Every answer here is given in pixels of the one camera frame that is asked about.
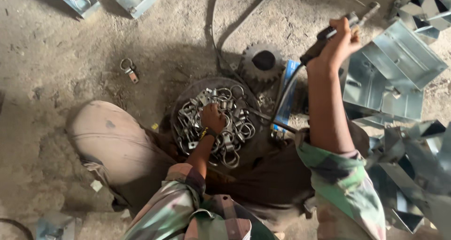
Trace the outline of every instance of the black wristband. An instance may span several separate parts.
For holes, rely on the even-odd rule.
[[[215,139],[218,137],[218,134],[215,131],[213,131],[210,128],[208,128],[208,127],[205,127],[204,130],[202,131],[202,135],[200,136],[200,140],[203,139],[206,135],[211,135]]]

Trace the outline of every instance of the gear hole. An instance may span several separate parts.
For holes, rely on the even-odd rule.
[[[252,58],[252,63],[256,68],[267,71],[271,70],[276,65],[276,58],[271,52],[265,50],[255,55],[255,57]]]

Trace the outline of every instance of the gear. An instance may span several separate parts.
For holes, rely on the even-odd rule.
[[[248,46],[238,73],[254,94],[268,90],[283,74],[285,67],[281,51],[270,43]]]

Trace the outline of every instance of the dusty floor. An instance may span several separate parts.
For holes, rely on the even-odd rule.
[[[217,75],[205,37],[208,0],[159,0],[138,20],[114,0],[99,1],[103,8],[82,21],[61,0],[0,1],[0,215],[32,231],[49,210],[81,214],[80,239],[116,239],[128,223],[112,213],[105,188],[96,193],[89,186],[93,178],[67,142],[64,124],[71,107],[108,100],[150,127],[186,85]],[[215,33],[220,35],[252,1],[219,0]],[[382,16],[393,2],[376,1],[382,14],[363,29],[364,42],[382,31]],[[224,49],[237,62],[246,45],[265,40],[296,59],[329,18],[361,9],[352,0],[267,0]],[[451,66],[449,41],[451,29],[432,48]],[[126,57],[140,70],[137,85],[118,68]],[[427,88],[423,119],[451,120],[450,81],[447,70]],[[303,122],[296,117],[292,124]],[[316,226],[316,220],[300,219],[286,239],[315,239]],[[22,239],[15,229],[0,227],[0,239]],[[388,235],[422,239],[397,230]]]

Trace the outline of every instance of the worker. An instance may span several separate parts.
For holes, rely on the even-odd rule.
[[[202,138],[183,163],[177,163],[173,140],[113,104],[93,101],[71,114],[67,131],[83,166],[113,193],[115,211],[128,208],[132,215],[122,239],[277,239],[274,232],[303,214],[313,196],[319,239],[386,238],[382,205],[341,100],[338,70],[360,48],[359,37],[346,18],[330,25],[336,35],[307,64],[310,129],[208,195],[208,159],[226,122],[217,104],[203,108]]]

